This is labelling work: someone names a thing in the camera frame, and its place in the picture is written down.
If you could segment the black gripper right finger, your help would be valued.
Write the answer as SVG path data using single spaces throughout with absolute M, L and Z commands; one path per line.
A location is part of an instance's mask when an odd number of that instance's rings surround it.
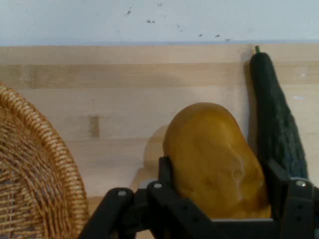
M 305 178 L 290 177 L 275 161 L 263 164 L 272 217 L 280 239 L 315 238 L 319 189 Z

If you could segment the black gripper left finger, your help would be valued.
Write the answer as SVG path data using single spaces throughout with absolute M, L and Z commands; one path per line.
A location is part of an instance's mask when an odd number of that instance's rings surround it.
M 213 222 L 172 187 L 172 165 L 159 159 L 159 178 L 136 192 L 106 193 L 79 235 L 81 239 L 134 239 L 149 230 L 156 239 L 213 239 Z

